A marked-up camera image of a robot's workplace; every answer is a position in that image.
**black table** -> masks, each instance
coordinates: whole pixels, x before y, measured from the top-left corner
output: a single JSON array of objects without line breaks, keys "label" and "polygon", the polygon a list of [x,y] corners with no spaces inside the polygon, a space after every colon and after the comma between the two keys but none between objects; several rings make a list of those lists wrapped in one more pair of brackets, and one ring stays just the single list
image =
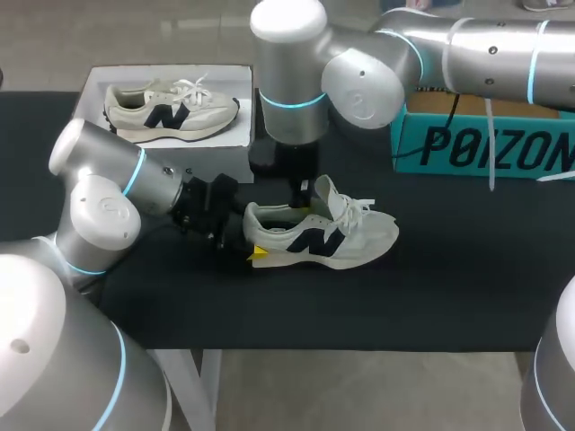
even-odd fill
[{"label": "black table", "polygon": [[[0,93],[0,240],[53,232],[51,148],[76,93]],[[396,253],[364,268],[255,271],[173,229],[107,280],[102,310],[146,348],[533,349],[575,274],[575,185],[393,173],[384,131],[332,128],[322,172],[397,217]],[[287,184],[246,199],[284,203]]]}]

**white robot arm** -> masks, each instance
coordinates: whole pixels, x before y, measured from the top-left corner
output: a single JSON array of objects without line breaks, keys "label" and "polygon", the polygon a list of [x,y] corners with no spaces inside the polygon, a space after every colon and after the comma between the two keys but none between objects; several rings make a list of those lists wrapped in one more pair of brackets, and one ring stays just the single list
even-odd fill
[{"label": "white robot arm", "polygon": [[57,231],[0,243],[0,429],[190,431],[158,364],[78,289],[134,243],[138,209],[217,235],[237,183],[184,183],[177,167],[82,119],[49,168],[66,185]]},{"label": "white robot arm", "polygon": [[325,95],[361,128],[391,123],[418,85],[575,106],[571,22],[457,20],[402,8],[363,32],[330,25],[318,0],[264,0],[251,27],[266,129],[283,144],[325,133]]}]

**table leg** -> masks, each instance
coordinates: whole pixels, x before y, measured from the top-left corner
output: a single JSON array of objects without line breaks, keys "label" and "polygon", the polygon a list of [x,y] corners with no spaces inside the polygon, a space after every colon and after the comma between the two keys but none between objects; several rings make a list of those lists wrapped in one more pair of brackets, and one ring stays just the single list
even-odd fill
[{"label": "table leg", "polygon": [[191,352],[189,350],[155,350],[155,355],[191,429],[216,431],[215,406],[210,404]]},{"label": "table leg", "polygon": [[201,372],[199,378],[203,383],[204,390],[208,396],[209,407],[216,417],[217,397],[219,395],[219,374],[222,367],[221,350],[204,350],[201,361]]}]

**sneaker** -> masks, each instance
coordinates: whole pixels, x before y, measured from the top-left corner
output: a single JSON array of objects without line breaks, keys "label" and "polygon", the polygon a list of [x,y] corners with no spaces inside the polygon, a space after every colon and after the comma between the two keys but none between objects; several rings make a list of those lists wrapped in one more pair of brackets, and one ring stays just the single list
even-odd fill
[{"label": "sneaker", "polygon": [[247,206],[243,234],[254,244],[255,268],[300,262],[355,268],[392,248],[399,228],[390,215],[369,210],[373,200],[341,195],[327,175],[317,179],[315,192],[319,199],[310,208]]},{"label": "sneaker", "polygon": [[552,9],[565,9],[574,0],[523,0],[523,7],[531,12],[545,12]]},{"label": "sneaker", "polygon": [[153,81],[133,90],[111,85],[104,103],[111,131],[134,143],[166,137],[197,141],[221,132],[234,121],[240,102],[209,92],[200,84],[203,78],[195,83]]}]

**cardboard box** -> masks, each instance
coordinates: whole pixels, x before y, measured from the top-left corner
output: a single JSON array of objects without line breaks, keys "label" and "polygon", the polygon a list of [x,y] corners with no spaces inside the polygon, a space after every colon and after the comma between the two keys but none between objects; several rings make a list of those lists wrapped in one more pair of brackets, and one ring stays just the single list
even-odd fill
[{"label": "cardboard box", "polygon": [[250,66],[229,65],[148,65],[97,66],[84,85],[75,107],[74,118],[83,118],[110,129],[103,116],[106,89],[111,84],[137,88],[154,79],[195,82],[208,74],[202,84],[209,91],[225,92],[240,102],[240,110],[233,125],[225,132],[197,142],[178,139],[158,139],[140,144],[155,157],[181,166],[185,180],[192,175],[212,181],[225,173],[239,182],[253,182],[248,150],[255,133],[255,97],[253,73]]},{"label": "cardboard box", "polygon": [[[391,126],[396,171],[489,175],[485,100],[462,95],[446,131],[454,98],[442,89],[420,89],[410,97]],[[498,177],[539,178],[573,169],[575,114],[511,101],[491,103]]]}]

